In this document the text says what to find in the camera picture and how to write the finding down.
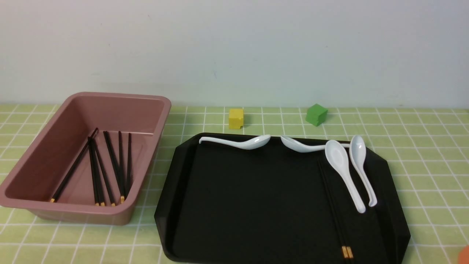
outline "black tray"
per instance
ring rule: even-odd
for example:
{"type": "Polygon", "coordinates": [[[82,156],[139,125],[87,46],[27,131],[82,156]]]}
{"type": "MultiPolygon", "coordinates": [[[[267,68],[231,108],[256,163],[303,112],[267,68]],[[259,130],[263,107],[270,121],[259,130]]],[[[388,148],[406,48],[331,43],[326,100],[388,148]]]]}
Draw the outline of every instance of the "black tray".
{"type": "MultiPolygon", "coordinates": [[[[161,244],[171,260],[342,264],[350,261],[342,254],[342,232],[354,255],[351,263],[402,262],[410,233],[387,162],[371,150],[365,171],[378,204],[360,214],[324,151],[297,153],[278,137],[264,147],[241,150],[199,144],[202,136],[233,141],[254,137],[201,133],[176,148],[155,212],[161,244]]],[[[367,205],[368,195],[351,165],[350,172],[367,205]]]]}

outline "chopstick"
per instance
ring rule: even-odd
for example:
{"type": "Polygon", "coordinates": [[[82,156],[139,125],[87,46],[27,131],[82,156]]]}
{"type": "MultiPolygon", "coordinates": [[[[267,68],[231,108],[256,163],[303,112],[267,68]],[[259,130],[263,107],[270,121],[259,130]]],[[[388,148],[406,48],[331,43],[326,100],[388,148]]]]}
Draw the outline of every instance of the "chopstick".
{"type": "Polygon", "coordinates": [[[115,200],[114,200],[114,194],[111,188],[111,185],[109,184],[109,178],[107,177],[106,170],[104,168],[104,163],[103,159],[101,158],[101,154],[98,149],[98,145],[96,144],[96,141],[93,140],[92,142],[93,148],[96,152],[96,156],[98,157],[98,163],[99,166],[101,167],[101,173],[103,174],[103,179],[104,179],[104,184],[106,185],[106,190],[107,190],[107,195],[109,196],[109,201],[111,202],[111,206],[116,206],[115,200]]]}
{"type": "MultiPolygon", "coordinates": [[[[97,131],[98,131],[98,128],[95,128],[95,130],[93,131],[93,134],[91,134],[92,138],[94,137],[94,135],[96,134],[97,131]]],[[[70,167],[67,174],[63,178],[62,182],[60,183],[59,187],[55,191],[54,195],[52,195],[52,198],[51,198],[50,202],[56,202],[60,198],[60,195],[62,194],[65,186],[70,181],[70,178],[72,177],[73,173],[75,172],[76,168],[78,167],[78,164],[83,159],[83,155],[85,153],[85,150],[86,150],[86,147],[88,146],[88,144],[89,144],[89,141],[87,141],[85,143],[85,145],[83,146],[82,151],[80,151],[80,154],[78,154],[78,156],[76,157],[75,161],[73,162],[72,166],[70,167]]]]}
{"type": "Polygon", "coordinates": [[[101,206],[106,206],[104,202],[104,192],[103,192],[103,183],[101,182],[101,174],[99,173],[98,161],[96,159],[96,142],[93,139],[90,141],[90,149],[92,152],[93,163],[91,164],[91,169],[94,172],[94,178],[96,181],[96,188],[98,189],[98,201],[101,206]]]}
{"type": "Polygon", "coordinates": [[[126,186],[125,186],[125,179],[124,179],[124,149],[122,147],[122,132],[119,131],[119,172],[121,183],[122,183],[122,190],[124,192],[124,197],[127,197],[126,186]]]}
{"type": "Polygon", "coordinates": [[[331,191],[328,187],[327,177],[324,174],[324,169],[323,169],[323,166],[322,166],[322,163],[321,163],[320,160],[318,160],[318,168],[319,168],[319,173],[321,174],[321,178],[322,178],[322,181],[323,181],[323,184],[324,184],[324,189],[325,189],[325,192],[326,192],[326,195],[327,195],[327,200],[329,202],[329,207],[331,208],[331,213],[332,213],[332,217],[334,219],[335,229],[336,229],[337,235],[339,237],[339,243],[342,245],[341,250],[342,250],[343,257],[344,257],[346,263],[355,263],[353,253],[352,253],[352,249],[351,249],[350,246],[347,246],[348,239],[346,240],[346,235],[344,233],[344,230],[342,229],[343,228],[343,223],[341,221],[341,218],[339,219],[337,217],[337,211],[336,211],[335,205],[334,205],[335,204],[334,198],[333,198],[333,196],[331,194],[331,191]]]}
{"type": "Polygon", "coordinates": [[[96,170],[95,170],[95,161],[93,159],[93,145],[91,144],[91,138],[88,137],[88,151],[90,153],[90,164],[91,164],[91,179],[93,180],[93,193],[94,193],[94,205],[99,206],[99,194],[98,194],[98,184],[96,182],[96,170]]]}
{"type": "Polygon", "coordinates": [[[127,183],[126,183],[126,194],[129,194],[130,188],[132,187],[132,134],[129,133],[129,144],[127,145],[127,183]]]}
{"type": "Polygon", "coordinates": [[[116,177],[116,180],[117,180],[117,186],[119,187],[119,192],[121,193],[121,203],[123,203],[124,200],[125,200],[125,193],[124,193],[124,189],[123,189],[123,186],[122,186],[123,183],[121,182],[120,168],[119,168],[119,165],[117,163],[116,154],[115,154],[114,148],[112,146],[112,142],[111,142],[111,138],[109,136],[109,132],[104,131],[103,134],[104,134],[104,139],[106,140],[107,150],[108,150],[109,156],[111,158],[111,163],[113,165],[114,174],[115,174],[115,177],[116,177]]]}

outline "ceramic spoon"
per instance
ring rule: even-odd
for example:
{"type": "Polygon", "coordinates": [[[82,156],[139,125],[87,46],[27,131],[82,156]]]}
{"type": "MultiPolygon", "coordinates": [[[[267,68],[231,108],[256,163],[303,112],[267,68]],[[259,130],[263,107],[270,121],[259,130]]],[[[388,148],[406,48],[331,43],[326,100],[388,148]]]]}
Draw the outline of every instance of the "ceramic spoon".
{"type": "MultiPolygon", "coordinates": [[[[293,138],[289,138],[286,136],[280,136],[280,140],[282,140],[282,143],[289,149],[292,149],[296,152],[301,152],[301,153],[307,153],[307,152],[313,152],[313,151],[319,151],[319,150],[325,150],[325,145],[319,145],[319,146],[308,146],[304,145],[303,143],[294,140],[293,138]]],[[[341,144],[342,146],[349,148],[350,144],[341,144]]]]}
{"type": "Polygon", "coordinates": [[[368,197],[370,202],[368,203],[369,206],[373,207],[378,203],[376,198],[375,191],[366,177],[365,170],[363,169],[363,164],[365,163],[366,157],[366,147],[363,138],[359,135],[355,135],[350,142],[350,149],[348,150],[350,155],[350,160],[352,161],[352,165],[355,168],[356,172],[362,179],[363,185],[365,185],[366,191],[368,192],[368,197]]]}
{"type": "Polygon", "coordinates": [[[356,210],[359,213],[364,213],[366,211],[365,205],[363,204],[360,194],[356,190],[355,184],[352,181],[350,176],[350,171],[348,170],[348,156],[345,148],[335,140],[329,140],[325,144],[325,156],[330,165],[340,174],[342,180],[347,186],[348,192],[352,197],[352,200],[355,204],[356,210]]]}
{"type": "Polygon", "coordinates": [[[235,148],[251,150],[251,149],[260,148],[264,146],[265,144],[267,144],[267,142],[269,142],[269,140],[270,140],[270,135],[258,136],[258,137],[252,138],[244,142],[222,140],[222,139],[217,139],[217,138],[212,138],[212,137],[201,137],[199,139],[199,144],[202,143],[202,141],[210,141],[210,142],[215,142],[215,143],[219,143],[223,145],[232,146],[235,148]]]}

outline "table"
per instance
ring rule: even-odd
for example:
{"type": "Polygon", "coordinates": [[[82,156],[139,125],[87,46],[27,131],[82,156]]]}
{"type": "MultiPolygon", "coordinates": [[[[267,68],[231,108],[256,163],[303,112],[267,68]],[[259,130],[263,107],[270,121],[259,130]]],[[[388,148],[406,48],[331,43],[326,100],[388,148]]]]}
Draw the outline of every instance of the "table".
{"type": "MultiPolygon", "coordinates": [[[[0,105],[0,182],[59,105],[0,105]]],[[[412,238],[405,264],[456,263],[469,244],[469,110],[329,108],[315,127],[306,108],[244,108],[241,130],[228,128],[233,107],[172,107],[156,158],[126,226],[42,220],[0,207],[3,263],[172,263],[161,250],[153,214],[174,148],[200,132],[350,140],[360,134],[385,158],[412,238]]]]}

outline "yellow cube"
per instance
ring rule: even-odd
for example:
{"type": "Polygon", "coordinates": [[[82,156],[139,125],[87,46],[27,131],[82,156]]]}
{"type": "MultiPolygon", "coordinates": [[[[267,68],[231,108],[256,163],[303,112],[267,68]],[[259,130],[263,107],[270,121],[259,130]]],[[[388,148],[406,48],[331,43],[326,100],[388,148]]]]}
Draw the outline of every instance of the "yellow cube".
{"type": "Polygon", "coordinates": [[[241,129],[244,125],[244,111],[242,109],[230,109],[228,118],[229,129],[241,129]]]}

